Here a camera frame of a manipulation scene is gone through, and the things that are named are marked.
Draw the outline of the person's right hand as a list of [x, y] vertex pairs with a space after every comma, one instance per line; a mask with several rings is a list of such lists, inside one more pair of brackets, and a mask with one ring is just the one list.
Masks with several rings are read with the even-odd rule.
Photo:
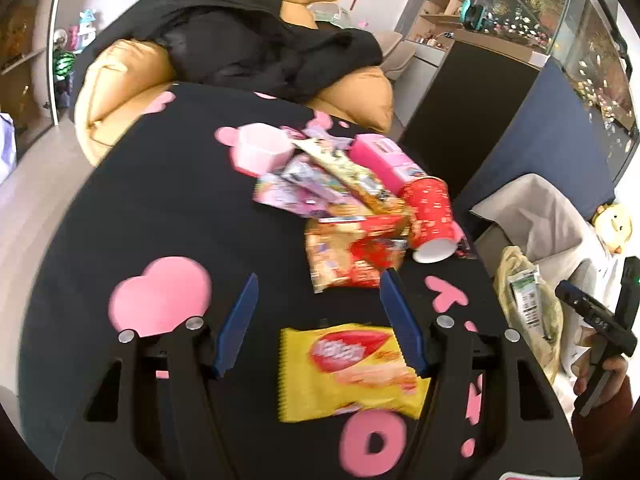
[[[585, 348], [582, 355], [572, 364], [570, 369], [576, 377], [574, 393], [585, 396], [587, 406], [600, 408], [610, 402], [620, 392], [627, 375], [627, 360], [616, 354], [604, 357], [604, 350], [608, 342], [592, 328], [583, 328], [578, 339], [578, 347]], [[588, 396], [590, 380], [601, 372], [593, 393]]]

